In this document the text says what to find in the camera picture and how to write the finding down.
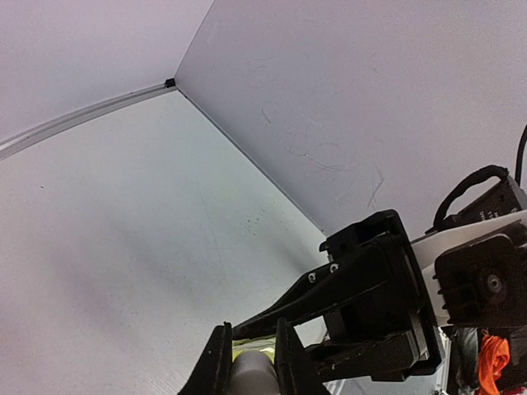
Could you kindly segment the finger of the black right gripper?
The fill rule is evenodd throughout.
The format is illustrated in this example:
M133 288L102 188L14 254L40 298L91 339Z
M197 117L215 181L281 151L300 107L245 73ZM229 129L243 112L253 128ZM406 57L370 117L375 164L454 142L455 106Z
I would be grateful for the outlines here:
M426 349L420 349L410 330L359 342L328 340L306 348L320 381L369 377L403 382L428 374Z
M302 293L295 283L288 291L295 299L278 301L272 307L233 327L236 340L266 337L277 330L281 318L292 325L306 323L326 313L340 309L358 297L379 288L390 274L389 250L394 238L381 236L364 244L337 261L338 269L324 279L309 284Z

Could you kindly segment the yellow nail polish bottle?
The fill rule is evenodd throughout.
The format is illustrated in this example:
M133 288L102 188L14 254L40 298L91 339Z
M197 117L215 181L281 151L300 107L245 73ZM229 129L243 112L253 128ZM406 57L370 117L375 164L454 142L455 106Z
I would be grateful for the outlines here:
M255 339L241 339L232 341L232 360L235 361L241 354L257 351L266 355L274 362L276 350L276 337L258 337Z

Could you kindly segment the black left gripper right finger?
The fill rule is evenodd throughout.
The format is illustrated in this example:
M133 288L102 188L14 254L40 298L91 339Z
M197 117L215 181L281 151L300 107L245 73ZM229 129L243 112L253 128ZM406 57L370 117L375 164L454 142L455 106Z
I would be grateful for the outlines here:
M281 394L329 394L328 389L319 381L315 367L294 327L284 318L277 321L274 367Z

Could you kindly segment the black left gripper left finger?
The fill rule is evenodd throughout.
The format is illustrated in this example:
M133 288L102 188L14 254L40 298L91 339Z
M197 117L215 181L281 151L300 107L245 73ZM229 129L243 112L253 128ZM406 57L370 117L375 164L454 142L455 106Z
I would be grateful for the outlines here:
M232 326L216 326L179 395L227 394L232 366Z

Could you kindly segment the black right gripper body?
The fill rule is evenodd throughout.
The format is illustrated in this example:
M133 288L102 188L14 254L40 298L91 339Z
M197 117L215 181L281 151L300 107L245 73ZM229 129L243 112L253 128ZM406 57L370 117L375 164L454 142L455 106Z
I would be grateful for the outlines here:
M324 315L330 340L359 342L410 330L426 349L428 374L441 364L441 340L417 259L399 214L383 210L330 235L319 247L337 261L381 236L394 238L389 250L388 281Z

